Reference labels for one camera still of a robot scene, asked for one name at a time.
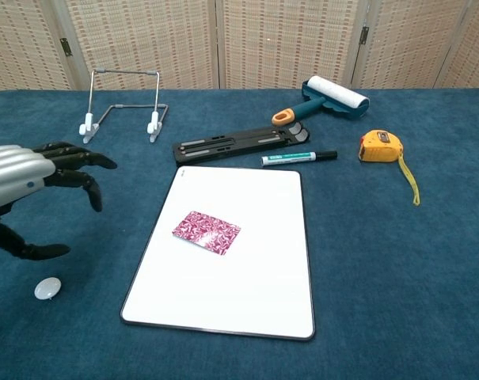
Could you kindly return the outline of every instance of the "white dry erase board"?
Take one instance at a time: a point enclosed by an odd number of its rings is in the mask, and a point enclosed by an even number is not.
[[[173,235],[198,211],[240,227],[220,255]],[[182,166],[121,310],[124,322],[310,339],[310,269],[298,172]]]

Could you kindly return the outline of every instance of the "tape measure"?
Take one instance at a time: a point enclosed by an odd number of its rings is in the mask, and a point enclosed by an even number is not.
[[[367,132],[360,139],[359,160],[365,162],[394,162],[398,161],[399,166],[406,179],[412,186],[413,204],[420,204],[419,188],[415,178],[405,164],[403,158],[403,144],[392,133],[374,129]]]

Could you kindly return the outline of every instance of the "beige woven panel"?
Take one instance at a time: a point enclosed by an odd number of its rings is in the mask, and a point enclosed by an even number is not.
[[[158,70],[161,87],[176,89],[213,86],[208,3],[67,0],[90,71]],[[98,89],[145,89],[155,83],[133,74],[99,74],[95,80]]]
[[[226,87],[300,88],[314,74],[341,84],[358,2],[223,0]]]
[[[442,87],[479,87],[479,1],[458,43]]]
[[[431,88],[467,0],[382,0],[361,88]]]
[[[0,2],[0,89],[69,89],[37,0]]]

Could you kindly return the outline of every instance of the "yellow measuring tape strip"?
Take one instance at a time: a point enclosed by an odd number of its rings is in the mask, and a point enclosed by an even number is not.
[[[399,162],[399,166],[401,167],[401,170],[403,171],[403,174],[405,175],[406,179],[412,186],[413,190],[413,204],[418,206],[420,204],[420,194],[419,194],[419,187],[416,185],[415,178],[413,177],[412,172],[410,172],[410,169],[408,169],[408,166],[405,164],[405,159],[403,158],[403,153],[399,154],[399,158],[397,160]]]

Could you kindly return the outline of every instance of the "robotic hand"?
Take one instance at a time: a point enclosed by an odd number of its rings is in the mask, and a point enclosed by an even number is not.
[[[97,182],[89,174],[77,171],[84,165],[99,165],[106,169],[117,167],[104,155],[67,142],[50,143],[36,149],[0,146],[0,218],[10,212],[14,202],[44,186],[83,187],[91,207],[101,211],[101,193]],[[26,245],[21,236],[1,223],[0,248],[29,260],[51,259],[70,251],[69,247],[61,244]]]

